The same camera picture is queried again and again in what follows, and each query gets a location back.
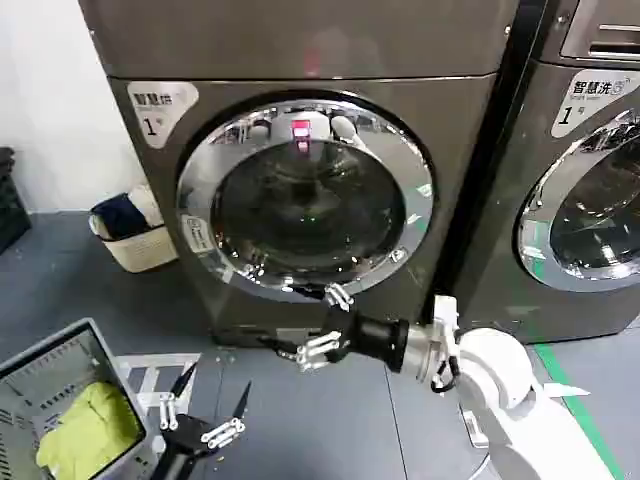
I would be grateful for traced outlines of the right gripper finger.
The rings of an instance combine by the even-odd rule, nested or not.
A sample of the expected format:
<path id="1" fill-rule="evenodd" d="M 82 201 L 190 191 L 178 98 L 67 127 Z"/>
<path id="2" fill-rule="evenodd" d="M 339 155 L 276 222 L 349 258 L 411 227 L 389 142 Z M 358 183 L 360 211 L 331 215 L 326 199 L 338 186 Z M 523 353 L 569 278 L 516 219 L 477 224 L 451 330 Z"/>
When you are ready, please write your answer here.
<path id="1" fill-rule="evenodd" d="M 342 285 L 337 283 L 299 284 L 295 285 L 293 290 L 305 297 L 325 302 L 329 306 L 340 308 L 343 311 L 352 309 L 353 298 Z"/>
<path id="2" fill-rule="evenodd" d="M 259 342 L 284 360 L 295 363 L 302 372 L 315 371 L 330 364 L 328 354 L 341 348 L 342 333 L 331 331 L 297 345 L 290 341 L 261 336 Z"/>

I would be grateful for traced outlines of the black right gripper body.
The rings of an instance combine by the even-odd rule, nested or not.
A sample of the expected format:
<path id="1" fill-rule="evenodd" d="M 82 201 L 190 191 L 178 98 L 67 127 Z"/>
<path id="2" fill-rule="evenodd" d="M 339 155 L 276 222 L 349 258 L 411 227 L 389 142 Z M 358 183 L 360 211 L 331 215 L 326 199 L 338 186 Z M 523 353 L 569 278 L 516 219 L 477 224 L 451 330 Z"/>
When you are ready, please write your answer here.
<path id="1" fill-rule="evenodd" d="M 400 373 L 406 351 L 409 322 L 404 319 L 378 320 L 330 307 L 323 332 L 339 332 L 339 347 L 325 354 L 330 363 L 342 361 L 349 353 L 374 358 L 386 364 L 394 373 Z"/>

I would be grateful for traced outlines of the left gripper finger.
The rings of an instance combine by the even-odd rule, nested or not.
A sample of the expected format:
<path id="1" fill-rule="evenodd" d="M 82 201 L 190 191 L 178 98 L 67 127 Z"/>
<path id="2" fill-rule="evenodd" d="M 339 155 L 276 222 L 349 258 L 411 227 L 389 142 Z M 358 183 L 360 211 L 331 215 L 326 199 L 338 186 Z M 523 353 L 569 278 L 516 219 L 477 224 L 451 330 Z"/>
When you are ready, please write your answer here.
<path id="1" fill-rule="evenodd" d="M 230 419 L 201 435 L 200 441 L 208 448 L 224 448 L 246 430 L 244 415 L 248 405 L 251 386 L 252 382 L 249 381 Z"/>
<path id="2" fill-rule="evenodd" d="M 176 413 L 176 401 L 181 397 L 196 370 L 196 363 L 193 363 L 174 382 L 168 393 L 159 397 L 159 428 L 161 431 L 175 431 L 178 429 Z"/>

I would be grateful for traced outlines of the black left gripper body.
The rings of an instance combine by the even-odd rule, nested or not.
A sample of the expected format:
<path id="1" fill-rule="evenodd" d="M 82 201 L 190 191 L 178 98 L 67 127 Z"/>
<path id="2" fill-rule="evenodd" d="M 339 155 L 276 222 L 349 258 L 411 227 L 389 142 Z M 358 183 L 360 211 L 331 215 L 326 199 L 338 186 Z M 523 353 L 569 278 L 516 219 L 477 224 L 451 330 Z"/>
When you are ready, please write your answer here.
<path id="1" fill-rule="evenodd" d="M 176 430 L 162 432 L 166 448 L 150 480 L 187 480 L 200 460 L 213 455 L 201 441 L 202 435 L 213 429 L 211 423 L 188 414 L 178 414 L 177 421 Z"/>

